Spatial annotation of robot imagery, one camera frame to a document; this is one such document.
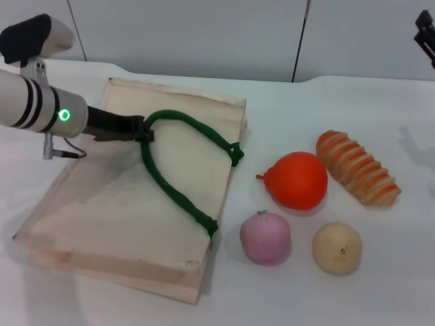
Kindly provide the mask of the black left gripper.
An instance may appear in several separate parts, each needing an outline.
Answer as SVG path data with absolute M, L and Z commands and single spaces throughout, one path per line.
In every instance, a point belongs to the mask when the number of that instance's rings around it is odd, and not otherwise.
M 91 106 L 88 106 L 86 134 L 95 141 L 154 141 L 154 131 L 148 130 L 142 115 L 118 115 Z

